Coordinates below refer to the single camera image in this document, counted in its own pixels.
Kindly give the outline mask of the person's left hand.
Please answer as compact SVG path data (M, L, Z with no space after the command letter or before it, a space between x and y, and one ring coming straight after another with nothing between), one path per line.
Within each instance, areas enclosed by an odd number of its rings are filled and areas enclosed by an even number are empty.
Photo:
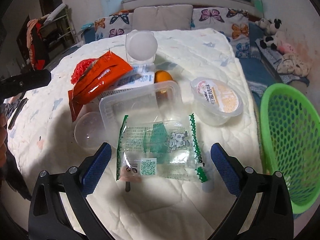
M1 114L1 126L0 126L0 167L3 167L7 161L5 140L7 138L6 130L7 119L4 113Z

